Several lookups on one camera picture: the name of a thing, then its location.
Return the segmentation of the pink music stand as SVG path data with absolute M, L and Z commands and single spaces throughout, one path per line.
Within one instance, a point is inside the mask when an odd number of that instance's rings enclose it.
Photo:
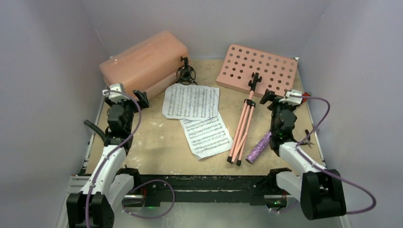
M 241 165 L 250 123 L 256 109 L 253 97 L 263 97 L 268 89 L 284 96 L 292 90 L 297 72 L 297 60 L 268 52 L 231 44 L 216 82 L 225 88 L 248 94 L 234 134 L 234 145 L 227 158 Z

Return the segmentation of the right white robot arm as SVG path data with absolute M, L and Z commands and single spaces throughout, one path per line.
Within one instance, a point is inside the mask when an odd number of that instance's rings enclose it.
M 269 146 L 291 169 L 272 169 L 267 188 L 272 193 L 285 190 L 299 201 L 309 220 L 339 217 L 346 214 L 346 204 L 337 170 L 327 170 L 305 153 L 295 140 L 293 130 L 297 116 L 294 111 L 302 104 L 301 93 L 291 90 L 284 96 L 266 90 L 260 103 L 270 101 L 272 112 Z

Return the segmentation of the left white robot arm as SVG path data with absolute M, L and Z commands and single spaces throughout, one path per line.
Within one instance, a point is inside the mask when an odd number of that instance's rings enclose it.
M 140 174 L 134 168 L 121 168 L 133 141 L 135 113 L 149 107 L 146 92 L 134 90 L 135 99 L 124 92 L 104 90 L 108 127 L 102 131 L 92 122 L 85 125 L 96 132 L 104 143 L 101 158 L 89 180 L 78 193 L 66 200 L 70 228 L 111 228 L 115 211 L 124 195 L 137 194 L 142 187 Z

